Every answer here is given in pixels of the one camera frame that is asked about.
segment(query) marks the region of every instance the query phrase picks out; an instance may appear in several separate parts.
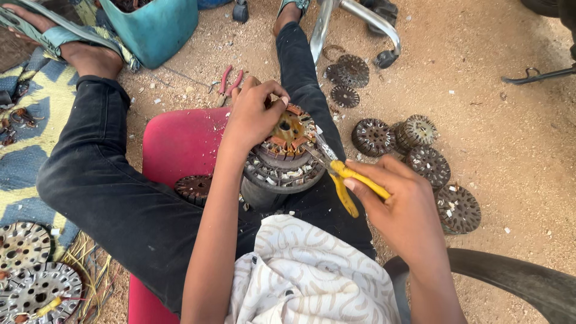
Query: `person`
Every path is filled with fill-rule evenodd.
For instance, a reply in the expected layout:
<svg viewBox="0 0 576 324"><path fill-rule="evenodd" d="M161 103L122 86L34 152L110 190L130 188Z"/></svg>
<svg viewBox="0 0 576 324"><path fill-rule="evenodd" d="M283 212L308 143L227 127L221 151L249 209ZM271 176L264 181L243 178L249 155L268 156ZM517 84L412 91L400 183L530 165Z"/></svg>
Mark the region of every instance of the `person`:
<svg viewBox="0 0 576 324"><path fill-rule="evenodd" d="M40 32L55 25L21 7L4 7ZM101 244L182 323L400 322L390 278L374 261L366 218L349 216L328 175L287 200L285 211L298 210L295 217L272 215L261 224L238 219L245 156L268 136L289 101L311 114L345 159L298 25L306 7L303 0L285 0L274 25L282 86L250 76L234 90L204 209L128 164L130 98L115 81L122 69L118 55L80 42L61 45L62 57L78 70L78 91L38 173L40 197ZM279 99L266 110L271 94ZM430 184L391 156L376 164L346 164L391 194L383 202L363 183L345 180L356 205L361 207L359 199L410 267L412 322L464 323Z"/></svg>

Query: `black jeans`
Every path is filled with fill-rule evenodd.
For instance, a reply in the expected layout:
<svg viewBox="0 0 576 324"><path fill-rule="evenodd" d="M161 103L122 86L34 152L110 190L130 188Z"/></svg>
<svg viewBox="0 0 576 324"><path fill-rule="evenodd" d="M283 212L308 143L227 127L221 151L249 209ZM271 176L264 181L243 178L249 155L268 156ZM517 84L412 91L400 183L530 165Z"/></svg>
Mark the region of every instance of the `black jeans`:
<svg viewBox="0 0 576 324"><path fill-rule="evenodd" d="M289 23L276 43L282 84L292 102L312 115L343 159L342 143L318 86L304 32L298 24ZM116 81L84 76L77 89L68 123L39 171L40 197L101 244L172 312L179 313L202 209L128 164L130 98ZM364 215L359 201L355 202ZM365 217L354 219L346 212L327 174L311 189L289 197L285 208L375 257ZM253 251L258 229L257 224L238 222L236 258Z"/></svg>

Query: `teal bucket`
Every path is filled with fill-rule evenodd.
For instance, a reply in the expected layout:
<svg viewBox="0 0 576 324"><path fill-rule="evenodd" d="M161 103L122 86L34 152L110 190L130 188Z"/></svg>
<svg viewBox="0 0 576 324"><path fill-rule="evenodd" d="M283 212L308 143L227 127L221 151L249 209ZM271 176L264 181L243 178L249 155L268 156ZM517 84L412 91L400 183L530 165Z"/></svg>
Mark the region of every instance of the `teal bucket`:
<svg viewBox="0 0 576 324"><path fill-rule="evenodd" d="M174 56L198 25L196 0L152 0L131 13L110 0L100 3L124 45L149 69Z"/></svg>

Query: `black plastic chair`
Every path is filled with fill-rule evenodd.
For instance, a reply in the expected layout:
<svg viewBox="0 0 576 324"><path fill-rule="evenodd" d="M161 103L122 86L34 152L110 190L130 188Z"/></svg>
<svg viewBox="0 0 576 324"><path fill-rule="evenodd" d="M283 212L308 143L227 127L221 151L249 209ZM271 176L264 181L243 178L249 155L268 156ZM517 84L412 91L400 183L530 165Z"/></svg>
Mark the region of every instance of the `black plastic chair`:
<svg viewBox="0 0 576 324"><path fill-rule="evenodd" d="M534 306L551 324L576 323L576 277L530 262L463 248L449 248L452 272L504 289ZM410 324L408 265L400 257L384 269L392 279L402 324Z"/></svg>

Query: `foot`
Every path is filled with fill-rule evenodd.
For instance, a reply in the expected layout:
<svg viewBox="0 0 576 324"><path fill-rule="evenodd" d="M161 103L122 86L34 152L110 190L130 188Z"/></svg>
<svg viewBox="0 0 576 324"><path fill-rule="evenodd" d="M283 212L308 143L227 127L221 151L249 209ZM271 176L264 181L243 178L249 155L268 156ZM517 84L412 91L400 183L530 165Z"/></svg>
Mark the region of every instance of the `foot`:
<svg viewBox="0 0 576 324"><path fill-rule="evenodd" d="M13 10L14 14L32 24L41 33L57 26L52 20L39 14L31 13L22 7L11 4L5 4L2 7ZM8 28L8 30L14 32L17 38L38 44L30 37L20 34L12 28ZM60 51L62 52L62 58L74 66L81 77L97 76L114 80L122 70L122 58L106 47L90 46L81 42L69 42L60 45Z"/></svg>
<svg viewBox="0 0 576 324"><path fill-rule="evenodd" d="M302 17L302 9L296 7L295 2L290 2L280 12L280 16L276 19L274 24L274 36L278 36L278 33L287 23L295 21L299 22L300 17Z"/></svg>

